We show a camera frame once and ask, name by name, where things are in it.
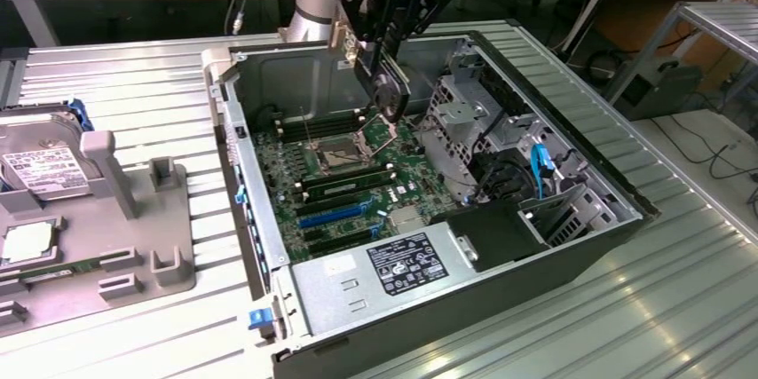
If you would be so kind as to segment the grey parts rack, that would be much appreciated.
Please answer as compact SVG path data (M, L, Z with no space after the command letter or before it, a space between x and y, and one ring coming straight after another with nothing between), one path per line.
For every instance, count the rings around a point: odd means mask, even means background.
M101 269L34 284L0 283L0 337L195 286L185 166L158 157L145 169L125 170L106 130L86 132L79 149L101 171L90 194L42 201L29 190L0 193L0 249L11 227L41 222L55 227L51 254L0 264L0 273L90 260Z

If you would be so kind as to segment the silver socket cover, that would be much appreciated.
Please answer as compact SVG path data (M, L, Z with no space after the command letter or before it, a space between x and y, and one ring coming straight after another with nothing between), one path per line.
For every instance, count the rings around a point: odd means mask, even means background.
M382 114L376 114L353 133L353 142L366 161L376 158L398 138L398 124L390 122Z

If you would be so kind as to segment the silver chipset heatsink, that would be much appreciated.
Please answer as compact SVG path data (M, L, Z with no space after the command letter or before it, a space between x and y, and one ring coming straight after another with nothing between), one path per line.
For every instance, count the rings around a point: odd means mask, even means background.
M401 228L404 226L420 228L426 225L424 216L416 206L406 206L404 208L394 209L389 217L396 228Z

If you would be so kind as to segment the Nvidia graphics card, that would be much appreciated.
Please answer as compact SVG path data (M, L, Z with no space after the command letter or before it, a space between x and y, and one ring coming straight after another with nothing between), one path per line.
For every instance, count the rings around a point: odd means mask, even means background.
M343 55L370 103L392 123L404 117L412 95L410 79L397 62L400 47L392 34L380 42L361 42L346 18L331 24L329 49Z

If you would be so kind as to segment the blue expansion slot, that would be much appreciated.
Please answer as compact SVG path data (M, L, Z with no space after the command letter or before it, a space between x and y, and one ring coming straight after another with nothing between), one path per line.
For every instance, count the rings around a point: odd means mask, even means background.
M299 221L299 228L307 229L321 225L327 225L333 222L343 220L346 218L359 217L368 211L368 207L364 205L355 205L350 208L337 209L334 211L321 213L313 217L306 217Z

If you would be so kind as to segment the black open PC case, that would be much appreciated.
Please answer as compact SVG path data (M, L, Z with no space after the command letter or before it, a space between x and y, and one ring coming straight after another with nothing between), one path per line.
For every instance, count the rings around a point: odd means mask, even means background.
M518 204L586 184L617 215L618 223L517 262L478 272L462 288L381 321L333 336L314 336L301 306L294 264L279 234L265 184L255 133L273 119L362 109L381 114L343 55L321 42L207 49L202 69L215 114L219 153L233 214L245 247L253 306L270 308L274 323L249 330L274 379L345 379L425 343L460 331L513 306L574 281L657 216L646 197L570 119L552 104L528 74L526 58L510 55L480 31L448 32L413 40L397 59L412 91L400 122L420 129L438 80L445 75L480 82L510 113L540 117L518 144L529 163L504 154L488 162L477 194L458 207L505 200ZM235 203L239 165L257 220L267 271L254 253L243 209ZM247 326L247 314L243 318Z

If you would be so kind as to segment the blue card retention latch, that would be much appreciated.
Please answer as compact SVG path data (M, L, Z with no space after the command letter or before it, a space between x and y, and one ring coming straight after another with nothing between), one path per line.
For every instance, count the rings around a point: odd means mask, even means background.
M251 245L254 249L254 253L257 256L258 264L262 268L262 272L267 271L266 268L266 258L262 252L262 247L259 245L259 237L258 237L258 228L257 228L257 220L255 215L253 212L253 205L249 198L247 192L247 185L246 180L242 172L242 167L239 165L233 166L233 171L235 174L237 179L237 190L235 190L235 203L243 209L243 215L247 222L247 232L250 234Z

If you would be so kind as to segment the black stand pole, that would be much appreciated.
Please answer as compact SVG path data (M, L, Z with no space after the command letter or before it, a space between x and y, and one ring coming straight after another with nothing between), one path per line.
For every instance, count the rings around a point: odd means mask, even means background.
M590 2L588 3L585 10L578 17L578 20L574 23L574 27L568 35L566 41L561 46L560 57L564 61L568 61L574 56L586 33L593 26L596 17L600 13L600 8L605 2L606 0L590 0Z

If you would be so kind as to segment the CPU socket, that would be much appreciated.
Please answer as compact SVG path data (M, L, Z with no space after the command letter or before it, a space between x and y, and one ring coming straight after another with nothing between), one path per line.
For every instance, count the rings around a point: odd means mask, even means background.
M311 151L325 174L355 169L369 164L362 148L351 136L322 138L311 143Z

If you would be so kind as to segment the black RAM slot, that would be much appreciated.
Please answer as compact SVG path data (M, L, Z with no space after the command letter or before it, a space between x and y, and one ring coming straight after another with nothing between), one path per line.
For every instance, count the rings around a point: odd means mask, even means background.
M354 119L290 122L279 127L278 133L283 138L306 138L309 135L314 138L322 138L355 131L362 125L361 121Z
M341 132L337 133L334 130L333 131L317 131L317 132L311 132L311 138L326 138L330 136L335 136L335 135L342 135L350 132L354 132L355 130L347 131L347 132ZM279 138L285 143L291 143L291 142L298 142L298 141L303 141L307 140L306 137L306 133L305 131L295 131L295 132L286 132L282 128L278 129L278 134L279 134Z
M285 122L281 128L286 132L305 131L335 131L337 133L358 130L362 127L359 117L351 114L331 114L313 118L307 121Z
M369 176L374 173L386 172L389 170L394 170L396 167L390 166L388 163L380 164L377 166L362 168L358 170L345 171L342 173L331 174L329 176L314 178L314 179L303 179L299 184L302 187L307 186L319 186L329 184L331 182L337 182L349 178L359 178Z
M343 180L355 179L355 178L366 178L373 175L381 175L385 173L396 172L396 169L388 169L386 167L373 167L361 170L353 170L349 172L343 172L341 174L333 174L327 177L315 178L310 180L302 180L299 182L301 189L307 191L314 186L323 186L326 184L331 184Z
M310 126L354 123L359 121L361 116L364 116L362 109L351 109L314 116L306 115L306 117L309 118ZM301 115L293 117L283 117L279 119L279 123L283 126L301 125L302 124Z

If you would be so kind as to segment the black plastic air shroud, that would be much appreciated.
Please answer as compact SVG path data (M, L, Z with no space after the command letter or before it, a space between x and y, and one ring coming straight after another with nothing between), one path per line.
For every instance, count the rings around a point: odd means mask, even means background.
M437 214L430 224L442 222L473 249L477 256L469 261L477 272L517 262L549 248L520 216L518 204L510 201L489 201L450 210Z

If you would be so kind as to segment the green motherboard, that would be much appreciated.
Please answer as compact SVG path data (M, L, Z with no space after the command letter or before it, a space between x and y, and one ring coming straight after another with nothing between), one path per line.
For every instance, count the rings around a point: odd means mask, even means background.
M362 124L376 114L364 110L364 116L359 117ZM291 143L285 143L281 140L278 134L279 119L273 119L270 126L255 133L253 142L258 152L258 163L262 168L279 234L290 261L294 264L313 260L309 245L317 241L326 241L372 229L374 232L373 239L354 243L359 246L418 229L410 226L394 227L389 217L394 209L416 206L426 225L429 225L437 214L458 207L458 197L448 189L442 175L428 159L426 148L421 144L418 136L421 129L412 122L400 122L398 140L376 158L369 160L366 166L345 170L358 170L388 163L396 167L397 178L394 183L359 193L346 194L359 197L361 202L338 209L364 205L368 207L368 211L359 217L346 218L327 225L301 229L299 221L303 218L337 209L298 217L295 209L310 203L302 198L299 182L303 179L321 178L345 171L331 174L325 174L321 171L315 154L307 148L307 140ZM303 233L310 229L322 229L327 235L317 241L305 241Z

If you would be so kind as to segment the black equipment box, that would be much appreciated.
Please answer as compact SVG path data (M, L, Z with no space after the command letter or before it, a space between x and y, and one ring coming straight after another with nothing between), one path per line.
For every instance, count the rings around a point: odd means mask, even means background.
M700 66L673 56L656 57L637 70L616 108L630 122L674 114L702 79Z

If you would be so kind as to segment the thin socket locking lever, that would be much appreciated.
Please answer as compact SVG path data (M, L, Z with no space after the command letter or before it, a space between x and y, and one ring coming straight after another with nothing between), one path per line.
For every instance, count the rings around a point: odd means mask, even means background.
M307 148L313 151L313 149L314 149L314 143L313 143L313 138L311 138L311 131L310 131L310 125L309 125L309 118L306 117L303 106L301 106L301 119L302 119L303 129L305 129L305 133L306 133L306 137L307 137L307 142L309 142Z

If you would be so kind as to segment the metal frame table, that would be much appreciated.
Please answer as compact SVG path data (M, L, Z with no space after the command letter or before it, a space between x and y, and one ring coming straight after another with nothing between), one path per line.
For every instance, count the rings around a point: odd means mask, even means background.
M745 93L753 81L758 80L758 3L680 2L666 15L630 65L616 74L606 88L604 97L612 105L621 100L636 75L652 61L666 36L681 21L689 22L698 30L698 34L688 36L685 40L696 42L702 35L708 35L752 65L745 69L744 77L726 91L721 106L725 107L729 100Z

